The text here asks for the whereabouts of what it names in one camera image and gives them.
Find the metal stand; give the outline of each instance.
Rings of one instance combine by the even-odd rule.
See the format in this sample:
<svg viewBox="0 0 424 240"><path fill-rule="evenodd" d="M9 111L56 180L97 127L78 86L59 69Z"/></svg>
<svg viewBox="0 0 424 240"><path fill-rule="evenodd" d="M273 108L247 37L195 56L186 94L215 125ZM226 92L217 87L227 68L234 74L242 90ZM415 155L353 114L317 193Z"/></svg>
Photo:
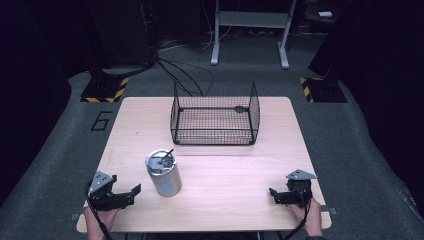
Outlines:
<svg viewBox="0 0 424 240"><path fill-rule="evenodd" d="M278 42L281 67L289 68L285 45L290 24L293 18L294 7L297 0L292 0L288 13L258 13L258 12L230 12L219 10L219 0L215 6L215 43L212 51L211 64L218 64L219 56L219 26L239 26L239 27L262 27L262 28L284 28L281 41Z"/></svg>

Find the black curtain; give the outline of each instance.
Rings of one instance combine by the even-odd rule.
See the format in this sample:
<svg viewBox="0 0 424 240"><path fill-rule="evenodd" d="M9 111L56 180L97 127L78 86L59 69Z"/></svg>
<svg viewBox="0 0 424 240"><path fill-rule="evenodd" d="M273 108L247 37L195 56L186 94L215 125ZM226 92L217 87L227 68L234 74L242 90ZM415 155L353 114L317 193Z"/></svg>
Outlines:
<svg viewBox="0 0 424 240"><path fill-rule="evenodd" d="M424 2L418 0L353 0L309 66L320 75L339 69L337 75L361 107L372 140L408 186L421 215L423 12Z"/></svg>
<svg viewBox="0 0 424 240"><path fill-rule="evenodd" d="M5 0L0 3L0 205L30 166L65 109L68 79L86 71L71 24L90 51L107 61L83 0Z"/></svg>

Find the black floor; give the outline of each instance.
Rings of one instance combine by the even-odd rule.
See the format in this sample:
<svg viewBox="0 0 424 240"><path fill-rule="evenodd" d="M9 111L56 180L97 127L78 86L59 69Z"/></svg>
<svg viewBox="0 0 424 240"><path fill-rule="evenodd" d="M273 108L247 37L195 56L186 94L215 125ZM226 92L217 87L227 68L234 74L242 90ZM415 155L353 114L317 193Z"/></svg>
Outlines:
<svg viewBox="0 0 424 240"><path fill-rule="evenodd" d="M218 66L210 65L212 46L202 51L176 47L160 51L159 56L186 63L176 64L194 79L211 79L200 69L204 68L216 80L254 80L260 96L290 98L326 202L338 212L325 230L329 239L421 239L424 222L415 213L407 188L370 140L361 110L348 89L341 84L348 103L306 101L299 79L316 77L307 66L322 37L296 36L288 53L289 70L280 67L278 40L261 37L222 43ZM97 169L122 101L80 102L89 79L88 73L69 79L72 96L66 110L0 209L0 239L86 238L69 218L81 212L84 186ZM130 78L123 98L172 94L172 80L156 64ZM104 115L109 124L105 131L90 131L100 111L111 111ZM121 233L114 236L124 239ZM141 234L129 235L130 239L139 237ZM265 237L277 239L275 233L265 233ZM304 237L299 233L293 239Z"/></svg>

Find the stand leg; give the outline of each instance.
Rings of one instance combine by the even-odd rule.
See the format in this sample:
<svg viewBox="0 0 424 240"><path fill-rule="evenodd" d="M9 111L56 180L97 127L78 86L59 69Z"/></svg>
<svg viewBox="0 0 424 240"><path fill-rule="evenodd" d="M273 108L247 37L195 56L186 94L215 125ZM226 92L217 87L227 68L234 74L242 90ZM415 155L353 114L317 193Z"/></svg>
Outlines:
<svg viewBox="0 0 424 240"><path fill-rule="evenodd" d="M283 37L281 38L281 42L278 42L278 51L280 53L281 67L284 70L289 69L289 61L287 59L287 53L286 53L286 42L287 42L287 36L289 35L290 25L293 19L293 12L296 6L296 2L297 0L292 0L292 3L290 5L290 11L287 14L286 26L284 28Z"/></svg>
<svg viewBox="0 0 424 240"><path fill-rule="evenodd" d="M216 0L215 5L215 42L213 44L211 64L218 64L219 56L219 0Z"/></svg>

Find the wire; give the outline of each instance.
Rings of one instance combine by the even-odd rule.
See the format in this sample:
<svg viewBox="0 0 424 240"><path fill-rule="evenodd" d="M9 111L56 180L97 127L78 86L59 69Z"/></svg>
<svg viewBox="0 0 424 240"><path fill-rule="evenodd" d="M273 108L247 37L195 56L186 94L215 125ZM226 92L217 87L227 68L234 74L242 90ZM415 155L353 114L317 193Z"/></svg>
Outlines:
<svg viewBox="0 0 424 240"><path fill-rule="evenodd" d="M176 86L179 89L181 89L184 92L186 92L191 97L193 97L193 95L200 95L202 97L207 96L207 94L209 93L209 91L210 91L210 89L212 87L212 84L215 81L215 78L214 78L213 74L210 71L208 71L207 69L204 69L204 68L201 68L201 67L197 67L197 66L194 66L194 65L191 65L191 64L188 64L188 63L182 63L182 62L177 62L177 61L169 61L169 60L165 60L165 59L159 58L159 57L156 58L156 62L162 68L162 70L164 70L164 72L166 74L168 74L169 77L171 77L171 79L174 81L174 83L176 84ZM181 71L186 77L188 77L193 82L193 84L196 86L196 88L197 88L198 91L190 91L190 90L188 90L184 86L184 84L170 70L168 70L165 67L164 63L167 63L167 64L171 65L172 67L174 67L174 68L178 69L179 71ZM203 93L203 91L202 91L201 87L199 86L199 84L186 71L184 71L181 67L177 66L174 63L188 65L188 66L191 66L191 67L194 67L194 68L198 68L198 69L201 69L201 70L204 70L204 71L208 72L211 75L212 79L211 79L211 84L209 85L209 87L208 87L208 89L206 91L206 94Z"/></svg>
<svg viewBox="0 0 424 240"><path fill-rule="evenodd" d="M175 65L175 64L173 64L173 63L171 63L170 61L167 61L167 60L165 60L165 59L161 59L161 58L159 58L159 59L160 59L161 61L164 61L164 62L166 62L166 63L168 63L168 64L170 64L170 65L174 66L175 68L177 68L178 70L180 70L182 73L184 73L184 75L186 75L188 78L190 78L190 80L191 80L191 81L193 81L194 85L196 85L197 89L199 90L200 95L201 95L202 97L204 97L203 92L202 92L202 89L200 88L200 86L197 84L197 82L196 82L196 81L194 81L194 79L193 79L190 75L188 75L188 74L187 74L187 72L186 72L186 71L184 71L183 69L181 69L181 68L180 68L180 67L178 67L177 65Z"/></svg>
<svg viewBox="0 0 424 240"><path fill-rule="evenodd" d="M94 217L96 218L97 222L99 223L99 227L102 230L103 234L105 235L105 238L107 240L113 240L112 236L110 236L110 233L108 232L106 225L100 220L99 215L97 214L97 211L93 208L93 206L90 203L90 199L88 197L88 189L91 186L91 183L93 180L90 180L87 185L85 186L85 200L87 201L88 207L90 208L91 212L93 213Z"/></svg>
<svg viewBox="0 0 424 240"><path fill-rule="evenodd" d="M206 14L206 8L205 8L205 2L204 2L204 0L202 0L202 7L203 7L203 13L205 14L206 21L208 22L210 39L209 39L209 43L206 44L205 47L203 47L203 48L196 48L195 47L195 49L197 49L197 50L205 50L207 47L209 47L213 43L212 26L211 26L211 23L209 21L208 15Z"/></svg>
<svg viewBox="0 0 424 240"><path fill-rule="evenodd" d="M178 42L178 40L176 40L176 39L173 39L173 40L168 40L167 42L162 42L161 44L160 44L160 49L161 48L168 48L168 47L174 47L175 46L175 43L177 43Z"/></svg>
<svg viewBox="0 0 424 240"><path fill-rule="evenodd" d="M189 64L189 63L183 63L183 62L178 62L178 61L169 61L169 62L178 63L178 64L183 64L183 65L188 65L188 66L190 66L190 67L198 68L198 69L200 69L200 70L203 70L203 71L206 71L207 73L209 73L209 75L211 75L211 84L209 85L209 87L208 87L208 89L207 89L206 93L204 94L204 96L207 96L207 95L209 94L209 91L210 91L210 89L211 89L211 87L212 87L213 83L215 82L215 77L214 77L214 75L213 75L213 74L212 74L209 70L207 70L206 68L201 68L201 67L198 67L198 66L195 66L195 65Z"/></svg>
<svg viewBox="0 0 424 240"><path fill-rule="evenodd" d="M167 48L164 48L164 49L160 49L158 52L163 52L163 51L166 51L166 50L171 50L171 49L177 48L177 47L190 47L190 46L191 46L190 44L175 45L175 46L167 47Z"/></svg>
<svg viewBox="0 0 424 240"><path fill-rule="evenodd" d="M239 11L239 8L240 8L240 0L238 0L237 1L237 12ZM222 38L224 38L225 37L225 35L227 35L227 33L231 30L231 28L232 28L233 26L230 26L229 28L228 28L228 30L219 38L219 40L221 40Z"/></svg>
<svg viewBox="0 0 424 240"><path fill-rule="evenodd" d="M306 223L306 218L308 217L308 213L309 213L309 208L311 207L311 204L310 204L310 199L309 199L309 202L308 202L308 204L306 205L306 201L305 201L305 198L303 197L303 195L302 195L302 193L296 188L296 187L294 187L293 186L293 188L300 194L300 198L302 199L302 206L303 206L303 208L305 209L305 216L303 217L303 219L302 219L302 221L300 221L300 223L299 223L299 225L297 225L297 227L295 228L295 229L293 229L283 240L288 240L288 239L290 239L291 237L293 237L297 232L299 232L299 230L303 227L303 226L305 226L305 223Z"/></svg>

